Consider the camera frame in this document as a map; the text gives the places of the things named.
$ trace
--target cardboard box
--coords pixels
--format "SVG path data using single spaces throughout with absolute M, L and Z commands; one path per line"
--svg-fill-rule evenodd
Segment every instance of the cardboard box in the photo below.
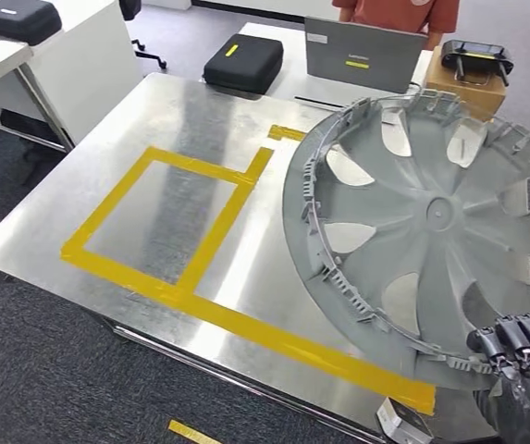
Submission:
M 455 71 L 442 66 L 442 47 L 433 51 L 427 71 L 426 88 L 456 93 L 472 107 L 471 114 L 479 120 L 491 120 L 506 98 L 506 86 L 499 76 L 466 73 L 466 81 L 455 79 Z

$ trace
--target laptop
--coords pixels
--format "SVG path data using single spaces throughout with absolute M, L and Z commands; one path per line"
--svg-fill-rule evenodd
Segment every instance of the laptop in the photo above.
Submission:
M 406 93 L 427 37 L 357 23 L 306 18 L 308 74 Z

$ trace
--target person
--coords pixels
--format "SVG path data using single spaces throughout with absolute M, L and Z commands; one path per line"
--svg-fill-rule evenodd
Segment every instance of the person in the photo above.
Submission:
M 340 21 L 396 31 L 423 32 L 432 51 L 444 33 L 456 31 L 460 0 L 332 0 Z

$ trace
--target yellow tape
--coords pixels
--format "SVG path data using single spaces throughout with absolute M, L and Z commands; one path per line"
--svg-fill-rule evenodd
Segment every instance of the yellow tape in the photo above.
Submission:
M 369 69 L 369 65 L 367 63 L 352 62 L 350 60 L 345 62 L 345 65 L 353 68 Z
M 201 432 L 193 430 L 190 427 L 180 424 L 178 421 L 174 421 L 173 419 L 168 424 L 168 430 L 171 430 L 174 433 L 177 433 L 192 442 L 196 442 L 197 444 L 221 444 L 215 439 L 209 438 L 207 435 L 203 435 Z
M 300 131 L 277 127 L 275 136 L 298 137 Z M 142 294 L 152 301 L 163 303 L 174 310 L 195 316 L 211 324 L 251 340 L 303 364 L 346 379 L 365 389 L 400 401 L 421 413 L 432 414 L 435 387 L 413 381 L 380 367 L 361 361 L 342 351 L 301 338 L 279 327 L 266 324 L 256 318 L 219 305 L 193 294 L 202 274 L 209 266 L 219 245 L 233 225 L 246 199 L 254 188 L 272 152 L 260 148 L 245 173 L 232 171 L 192 159 L 181 154 L 168 153 L 150 147 L 100 203 L 81 227 L 66 242 L 61 258 L 89 273 L 106 279 L 121 287 Z M 197 174 L 236 183 L 232 197 L 216 219 L 211 231 L 204 238 L 177 285 L 163 282 L 138 270 L 122 265 L 100 254 L 88 252 L 86 242 L 98 229 L 121 199 L 129 191 L 152 161 L 161 161 Z
M 226 53 L 226 57 L 232 56 L 232 54 L 235 53 L 235 51 L 236 51 L 237 49 L 238 49 L 238 45 L 237 45 L 237 44 L 235 44 L 235 45 L 232 46 L 231 48 L 229 48 L 229 51 L 227 51 L 227 52 Z
M 245 203 L 252 192 L 258 178 L 263 174 L 269 159 L 273 154 L 272 151 L 266 148 L 260 148 L 251 163 L 245 178 L 249 183 L 238 185 L 229 200 L 226 204 L 217 219 L 214 222 L 211 230 L 208 233 L 197 251 L 186 265 L 186 268 L 180 275 L 177 286 L 189 292 L 194 291 L 199 284 L 203 274 L 207 271 L 213 256 L 219 249 L 221 242 L 228 234 L 230 228 L 236 220 L 236 217 L 245 206 Z
M 275 141 L 280 141 L 282 138 L 285 138 L 301 142 L 304 137 L 306 137 L 305 132 L 298 131 L 297 129 L 280 127 L 278 125 L 273 125 L 269 130 L 269 139 L 273 139 Z

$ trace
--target orange shirt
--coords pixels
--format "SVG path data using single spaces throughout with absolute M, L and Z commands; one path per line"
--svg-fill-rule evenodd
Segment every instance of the orange shirt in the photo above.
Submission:
M 332 0 L 355 9 L 353 21 L 389 30 L 454 32 L 460 0 Z

